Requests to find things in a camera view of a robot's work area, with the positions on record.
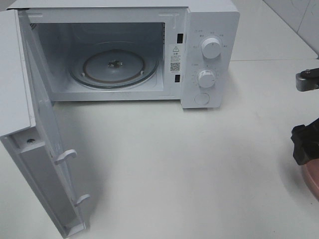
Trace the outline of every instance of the open microwave door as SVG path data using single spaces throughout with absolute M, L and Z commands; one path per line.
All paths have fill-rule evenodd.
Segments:
M 0 140 L 64 238 L 85 229 L 59 135 L 43 84 L 41 56 L 23 11 L 0 12 Z

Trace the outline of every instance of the qr code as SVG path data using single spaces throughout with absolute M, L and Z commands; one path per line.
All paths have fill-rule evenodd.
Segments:
M 180 62 L 170 63 L 170 71 L 179 71 L 179 70 L 180 70 Z

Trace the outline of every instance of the timer knob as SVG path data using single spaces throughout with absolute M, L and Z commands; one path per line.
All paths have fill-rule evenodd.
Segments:
M 202 88 L 209 88 L 215 84 L 216 75 L 214 72 L 205 70 L 198 74 L 198 84 Z
M 214 59 L 221 52 L 221 41 L 215 36 L 209 37 L 202 42 L 201 51 L 207 59 Z

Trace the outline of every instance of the sticker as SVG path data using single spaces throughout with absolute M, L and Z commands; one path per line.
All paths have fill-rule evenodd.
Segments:
M 181 72 L 181 62 L 183 60 L 184 45 L 169 45 L 169 71 L 171 73 Z

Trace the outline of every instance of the power knob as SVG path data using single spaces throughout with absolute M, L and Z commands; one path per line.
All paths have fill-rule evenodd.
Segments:
M 216 75 L 214 72 L 205 70 L 198 74 L 198 84 L 202 88 L 209 88 L 215 84 Z
M 215 37 L 209 37 L 201 44 L 201 51 L 207 59 L 214 59 L 221 52 L 221 41 Z

